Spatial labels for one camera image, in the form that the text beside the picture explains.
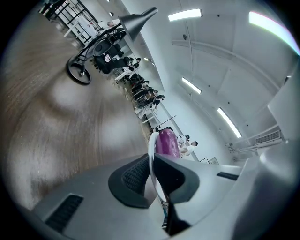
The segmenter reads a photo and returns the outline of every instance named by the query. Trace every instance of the ceiling light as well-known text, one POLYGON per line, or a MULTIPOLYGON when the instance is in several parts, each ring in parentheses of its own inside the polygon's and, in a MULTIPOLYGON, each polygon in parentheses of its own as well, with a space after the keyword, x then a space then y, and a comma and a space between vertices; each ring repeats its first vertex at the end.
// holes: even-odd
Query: ceiling light
POLYGON ((249 12, 249 22, 275 34, 277 37, 285 41, 285 43, 288 44, 298 55, 300 55, 300 49, 295 39, 285 27, 281 26, 272 19, 255 12, 249 12))
POLYGON ((183 82, 186 83, 188 86, 190 86, 192 89, 194 89, 197 93, 201 94, 201 90, 197 88, 195 85, 190 83, 187 79, 182 78, 183 82))
POLYGON ((230 118, 226 115, 226 113, 222 110, 222 108, 219 108, 217 110, 219 112, 219 114, 221 114, 221 116, 225 119, 225 121, 228 123, 228 125, 230 126, 230 128, 233 130, 233 132, 235 133, 235 135, 237 136, 237 138, 242 137, 242 135, 240 134, 240 132, 238 131, 238 129, 235 127, 235 125, 233 124, 233 122, 230 120, 230 118))
POLYGON ((190 18, 190 17, 202 17, 201 9, 192 9, 192 10, 187 10, 179 13, 174 13, 172 15, 169 15, 169 20, 175 21, 178 19, 190 18))

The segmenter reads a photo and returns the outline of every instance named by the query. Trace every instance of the person in white shirt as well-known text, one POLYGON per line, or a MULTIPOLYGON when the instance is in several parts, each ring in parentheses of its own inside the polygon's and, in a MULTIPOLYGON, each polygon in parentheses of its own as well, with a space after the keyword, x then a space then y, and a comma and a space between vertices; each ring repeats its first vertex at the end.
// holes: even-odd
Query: person in white shirt
POLYGON ((177 135, 176 138, 180 148, 186 145, 187 141, 189 141, 189 135, 177 135))
POLYGON ((185 148, 181 148, 180 149, 180 156, 183 157, 183 156, 190 155, 194 151, 194 148, 197 145, 198 145, 198 142, 194 141, 194 142, 191 143, 191 145, 186 146, 185 148))

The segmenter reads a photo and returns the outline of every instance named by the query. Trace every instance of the fluorescent light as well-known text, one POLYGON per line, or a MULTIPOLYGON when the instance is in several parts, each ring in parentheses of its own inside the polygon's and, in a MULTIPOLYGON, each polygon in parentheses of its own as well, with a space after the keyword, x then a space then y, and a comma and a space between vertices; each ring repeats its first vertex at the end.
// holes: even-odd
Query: fluorescent light
POLYGON ((219 112, 219 114, 221 114, 221 116, 225 119, 225 121, 231 127, 231 129, 233 130, 233 132, 235 133, 235 135, 237 136, 237 138, 242 137, 242 135, 240 134, 240 132, 238 131, 238 129, 235 127, 235 125, 229 119, 229 117, 226 115, 226 113, 222 110, 222 108, 219 108, 217 111, 219 112))
POLYGON ((272 19, 255 12, 249 12, 249 22, 275 34, 277 37, 285 41, 285 43, 288 44, 298 55, 300 55, 300 49, 295 39, 285 27, 281 26, 272 19))
POLYGON ((188 86, 190 86, 192 89, 194 89, 197 93, 201 94, 201 90, 197 88, 195 85, 190 83, 187 79, 182 78, 183 82, 186 83, 188 86))
POLYGON ((175 21, 178 19, 183 19, 183 18, 190 18, 190 17, 202 17, 202 12, 200 9, 192 9, 192 10, 187 10, 179 13, 174 13, 172 15, 169 15, 169 20, 170 21, 175 21))

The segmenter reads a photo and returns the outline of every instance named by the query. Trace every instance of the white ceiling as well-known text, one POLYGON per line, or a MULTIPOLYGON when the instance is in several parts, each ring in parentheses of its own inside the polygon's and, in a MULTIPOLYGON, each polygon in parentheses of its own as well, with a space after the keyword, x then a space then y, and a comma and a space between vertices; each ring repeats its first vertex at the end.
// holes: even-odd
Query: white ceiling
POLYGON ((281 23, 271 9, 249 0, 121 1, 131 14, 158 8, 141 31, 151 53, 145 57, 154 60, 166 91, 178 84, 182 94, 192 93, 195 108, 202 109, 226 133, 226 142, 236 137, 218 116, 219 107, 243 137, 276 123, 267 104, 285 77, 293 74, 298 55, 278 37, 248 22, 249 11, 256 11, 281 23), (169 22, 168 15, 193 8, 201 8, 203 17, 169 22), (202 89, 202 94, 184 85, 183 76, 202 89))

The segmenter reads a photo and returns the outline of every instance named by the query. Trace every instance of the air vent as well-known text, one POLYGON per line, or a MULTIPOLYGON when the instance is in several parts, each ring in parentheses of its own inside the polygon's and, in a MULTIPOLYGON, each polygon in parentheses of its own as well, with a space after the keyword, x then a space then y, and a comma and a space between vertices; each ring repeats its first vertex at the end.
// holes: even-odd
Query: air vent
POLYGON ((274 133, 259 137, 255 139, 255 145, 261 144, 261 143, 267 143, 270 141, 274 141, 276 139, 280 138, 280 131, 276 131, 274 133))
POLYGON ((55 210, 55 212, 45 221, 52 229, 61 233, 68 225, 70 219, 83 201, 83 197, 69 195, 55 210))

